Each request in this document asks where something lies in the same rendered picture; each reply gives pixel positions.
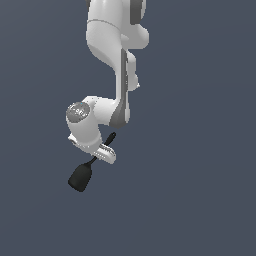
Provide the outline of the black spatula-shaped object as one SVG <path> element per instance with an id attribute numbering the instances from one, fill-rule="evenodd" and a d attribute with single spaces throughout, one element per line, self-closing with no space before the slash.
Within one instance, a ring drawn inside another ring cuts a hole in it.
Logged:
<path id="1" fill-rule="evenodd" d="M 83 192 L 87 187 L 92 176 L 91 165 L 96 160 L 99 160 L 99 159 L 96 157 L 93 157 L 90 161 L 80 164 L 70 176 L 68 180 L 68 184 L 75 190 L 79 192 Z"/>

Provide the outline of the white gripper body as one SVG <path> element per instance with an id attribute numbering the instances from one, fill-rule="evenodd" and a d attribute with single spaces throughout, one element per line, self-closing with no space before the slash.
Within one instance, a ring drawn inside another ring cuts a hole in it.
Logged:
<path id="1" fill-rule="evenodd" d="M 115 151 L 109 147 L 109 144 L 114 140 L 116 133 L 111 133 L 105 143 L 101 143 L 98 148 L 95 150 L 89 150 L 88 148 L 80 145 L 76 138 L 70 134 L 68 140 L 77 148 L 81 149 L 83 152 L 90 154 L 93 157 L 98 158 L 99 160 L 103 160 L 109 164 L 113 164 L 116 160 Z"/>

